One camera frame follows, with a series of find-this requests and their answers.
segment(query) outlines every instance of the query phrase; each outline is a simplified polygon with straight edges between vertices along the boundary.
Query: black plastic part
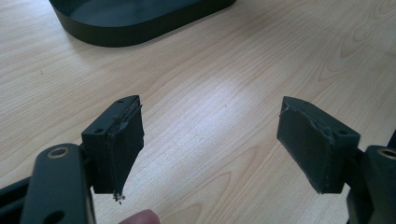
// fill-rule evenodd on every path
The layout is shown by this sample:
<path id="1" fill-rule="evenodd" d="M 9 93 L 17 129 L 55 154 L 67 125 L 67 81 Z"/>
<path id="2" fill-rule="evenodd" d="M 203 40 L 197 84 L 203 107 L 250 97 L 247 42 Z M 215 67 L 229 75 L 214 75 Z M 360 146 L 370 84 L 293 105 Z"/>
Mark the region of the black plastic part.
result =
<path id="1" fill-rule="evenodd" d="M 342 169 L 360 135 L 316 106 L 284 97 L 277 138 L 319 193 L 340 193 Z"/>
<path id="2" fill-rule="evenodd" d="M 118 100 L 83 133 L 82 148 L 92 160 L 95 193 L 121 196 L 134 161 L 143 148 L 143 124 L 139 96 Z"/>
<path id="3" fill-rule="evenodd" d="M 353 151 L 352 155 L 346 158 L 343 167 L 343 179 L 355 192 L 361 197 L 369 197 L 366 182 L 361 171 L 361 160 L 364 157 L 364 152 L 358 148 L 350 149 Z"/>
<path id="4" fill-rule="evenodd" d="M 81 151 L 73 144 L 50 147 L 35 160 L 21 223 L 94 223 Z"/>
<path id="5" fill-rule="evenodd" d="M 19 223 L 30 178 L 0 189 L 0 223 Z"/>
<path id="6" fill-rule="evenodd" d="M 143 43 L 232 5 L 235 0 L 49 0 L 64 29 L 89 44 Z"/>
<path id="7" fill-rule="evenodd" d="M 369 223 L 396 223 L 396 149 L 368 147 L 361 168 L 375 208 Z"/>
<path id="8" fill-rule="evenodd" d="M 392 147 L 396 149 L 396 130 L 393 133 L 393 136 L 389 140 L 388 147 Z"/>
<path id="9" fill-rule="evenodd" d="M 346 197 L 347 211 L 351 224 L 367 224 L 373 214 L 373 202 L 369 197 L 361 197 L 361 194 L 351 189 Z"/>

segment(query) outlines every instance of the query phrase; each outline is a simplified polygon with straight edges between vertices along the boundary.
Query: wood grain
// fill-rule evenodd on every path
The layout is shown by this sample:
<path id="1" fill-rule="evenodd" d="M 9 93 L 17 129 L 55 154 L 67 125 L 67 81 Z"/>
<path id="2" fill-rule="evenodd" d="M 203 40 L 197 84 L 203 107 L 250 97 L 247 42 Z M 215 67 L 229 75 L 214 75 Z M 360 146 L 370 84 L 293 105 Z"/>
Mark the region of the wood grain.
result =
<path id="1" fill-rule="evenodd" d="M 151 208 L 162 223 L 345 223 L 346 193 L 317 195 L 276 140 L 284 95 L 385 145 L 396 127 L 395 0 L 238 0 L 147 43 L 91 46 L 47 1 L 0 6 L 0 188 L 35 156 L 139 94 L 144 150 L 126 201 L 95 195 L 98 223 Z"/>

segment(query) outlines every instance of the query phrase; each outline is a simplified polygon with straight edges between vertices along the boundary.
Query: black plastic tray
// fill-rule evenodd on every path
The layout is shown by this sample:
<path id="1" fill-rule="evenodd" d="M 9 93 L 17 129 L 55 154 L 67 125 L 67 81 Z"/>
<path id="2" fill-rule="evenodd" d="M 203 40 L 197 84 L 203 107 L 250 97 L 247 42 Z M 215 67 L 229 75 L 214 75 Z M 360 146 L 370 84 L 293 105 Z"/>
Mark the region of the black plastic tray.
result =
<path id="1" fill-rule="evenodd" d="M 235 0 L 49 0 L 64 29 L 89 44 L 143 43 L 232 5 Z"/>

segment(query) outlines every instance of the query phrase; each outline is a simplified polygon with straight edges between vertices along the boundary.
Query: finger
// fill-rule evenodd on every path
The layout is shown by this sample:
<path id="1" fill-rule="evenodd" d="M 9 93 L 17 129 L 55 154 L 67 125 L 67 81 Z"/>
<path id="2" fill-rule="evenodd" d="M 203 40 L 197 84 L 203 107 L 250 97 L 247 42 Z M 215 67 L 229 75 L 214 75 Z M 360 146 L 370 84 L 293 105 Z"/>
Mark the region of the finger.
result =
<path id="1" fill-rule="evenodd" d="M 160 219 L 152 210 L 144 210 L 127 217 L 120 224 L 160 224 Z"/>

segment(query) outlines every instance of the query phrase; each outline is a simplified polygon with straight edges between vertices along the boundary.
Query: wooden table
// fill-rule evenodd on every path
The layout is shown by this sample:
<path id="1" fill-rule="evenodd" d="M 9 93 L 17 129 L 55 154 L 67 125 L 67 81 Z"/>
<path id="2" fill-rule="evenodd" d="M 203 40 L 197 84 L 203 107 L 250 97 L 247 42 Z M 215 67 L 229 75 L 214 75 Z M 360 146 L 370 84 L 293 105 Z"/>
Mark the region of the wooden table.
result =
<path id="1" fill-rule="evenodd" d="M 282 97 L 312 102 L 386 145 L 396 127 L 394 0 L 238 0 L 147 43 L 100 48 L 69 35 L 46 0 L 0 6 L 0 188 L 141 96 L 145 148 L 126 200 L 95 195 L 98 223 L 151 208 L 162 223 L 346 223 L 276 140 Z"/>

